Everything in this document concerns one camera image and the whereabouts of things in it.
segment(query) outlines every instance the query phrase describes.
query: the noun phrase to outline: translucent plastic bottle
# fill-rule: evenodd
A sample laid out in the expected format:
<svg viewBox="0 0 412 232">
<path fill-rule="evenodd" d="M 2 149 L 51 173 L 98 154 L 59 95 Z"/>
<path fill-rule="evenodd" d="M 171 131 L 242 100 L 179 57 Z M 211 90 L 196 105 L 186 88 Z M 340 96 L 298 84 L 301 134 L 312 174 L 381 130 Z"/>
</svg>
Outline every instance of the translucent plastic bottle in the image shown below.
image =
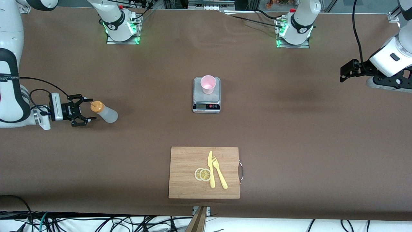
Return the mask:
<svg viewBox="0 0 412 232">
<path fill-rule="evenodd" d="M 94 113 L 100 115 L 106 122 L 113 123 L 117 120 L 118 114 L 115 110 L 105 106 L 101 101 L 90 103 L 90 109 Z"/>
</svg>

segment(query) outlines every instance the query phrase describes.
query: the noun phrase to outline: white floor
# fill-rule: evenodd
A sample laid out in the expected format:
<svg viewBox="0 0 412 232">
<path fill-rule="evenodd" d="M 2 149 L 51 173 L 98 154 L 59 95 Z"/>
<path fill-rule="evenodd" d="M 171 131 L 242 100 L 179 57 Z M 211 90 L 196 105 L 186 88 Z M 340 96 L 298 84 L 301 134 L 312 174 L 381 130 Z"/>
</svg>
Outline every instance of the white floor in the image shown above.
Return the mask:
<svg viewBox="0 0 412 232">
<path fill-rule="evenodd" d="M 167 220 L 170 217 L 157 217 L 153 223 Z M 142 217 L 132 218 L 134 223 L 142 221 Z M 182 227 L 189 224 L 190 219 L 175 220 L 176 227 Z M 205 232 L 306 232 L 308 230 L 310 219 L 260 219 L 260 218 L 208 218 Z M 65 220 L 59 225 L 67 232 L 93 232 L 103 222 L 103 220 L 76 221 Z M 366 221 L 351 220 L 354 232 L 365 232 Z M 0 232 L 16 231 L 22 225 L 22 222 L 14 220 L 0 220 Z M 132 230 L 130 224 L 123 223 Z M 112 223 L 107 223 L 101 232 L 109 232 Z M 169 228 L 167 225 L 158 225 L 151 229 L 151 232 L 161 231 L 163 228 Z M 31 231 L 30 226 L 26 226 L 24 232 Z M 316 220 L 312 226 L 311 232 L 345 232 L 340 225 L 339 220 Z M 396 221 L 371 221 L 370 232 L 410 232 L 412 231 L 412 222 Z M 129 232 L 126 227 L 117 226 L 113 232 Z"/>
</svg>

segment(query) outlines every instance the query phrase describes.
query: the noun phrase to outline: cutting board handle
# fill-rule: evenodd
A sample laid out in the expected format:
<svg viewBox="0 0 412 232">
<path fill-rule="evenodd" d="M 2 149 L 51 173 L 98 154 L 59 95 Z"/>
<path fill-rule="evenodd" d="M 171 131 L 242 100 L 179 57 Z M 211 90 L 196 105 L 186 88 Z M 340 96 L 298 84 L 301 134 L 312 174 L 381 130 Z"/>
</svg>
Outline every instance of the cutting board handle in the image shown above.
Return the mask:
<svg viewBox="0 0 412 232">
<path fill-rule="evenodd" d="M 242 165 L 242 163 L 240 162 L 240 160 L 239 160 L 239 166 L 240 166 L 240 172 L 242 173 L 242 177 L 240 177 L 240 179 L 239 179 L 239 184 L 241 184 L 241 183 L 242 183 L 242 180 L 243 180 L 243 165 Z"/>
</svg>

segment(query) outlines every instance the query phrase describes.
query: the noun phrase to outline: plastic fork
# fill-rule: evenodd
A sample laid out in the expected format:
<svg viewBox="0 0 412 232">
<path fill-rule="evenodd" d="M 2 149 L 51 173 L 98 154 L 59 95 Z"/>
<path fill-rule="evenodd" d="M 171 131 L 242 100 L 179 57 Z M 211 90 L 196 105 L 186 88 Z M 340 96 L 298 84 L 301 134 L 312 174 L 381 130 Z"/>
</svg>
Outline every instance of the plastic fork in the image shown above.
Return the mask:
<svg viewBox="0 0 412 232">
<path fill-rule="evenodd" d="M 213 158 L 212 158 L 212 162 L 213 162 L 213 167 L 215 167 L 215 168 L 216 168 L 216 170 L 218 171 L 218 174 L 219 174 L 219 179 L 220 179 L 220 183 L 222 183 L 222 187 L 223 187 L 223 189 L 227 189 L 227 183 L 226 183 L 226 180 L 223 178 L 222 172 L 221 172 L 221 171 L 220 171 L 220 169 L 219 169 L 219 162 L 218 162 L 218 159 L 216 159 L 216 157 L 215 157 L 215 156 L 213 156 Z"/>
</svg>

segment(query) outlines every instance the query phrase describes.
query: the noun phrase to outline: orange bottle cap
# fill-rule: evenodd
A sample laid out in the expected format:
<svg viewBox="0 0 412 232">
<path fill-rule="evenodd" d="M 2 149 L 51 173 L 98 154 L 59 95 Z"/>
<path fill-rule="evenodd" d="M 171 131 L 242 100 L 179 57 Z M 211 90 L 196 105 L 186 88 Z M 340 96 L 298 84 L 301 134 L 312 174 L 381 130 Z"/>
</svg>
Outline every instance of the orange bottle cap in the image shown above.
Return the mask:
<svg viewBox="0 0 412 232">
<path fill-rule="evenodd" d="M 90 109 L 94 113 L 100 113 L 104 109 L 104 104 L 101 101 L 90 102 Z"/>
</svg>

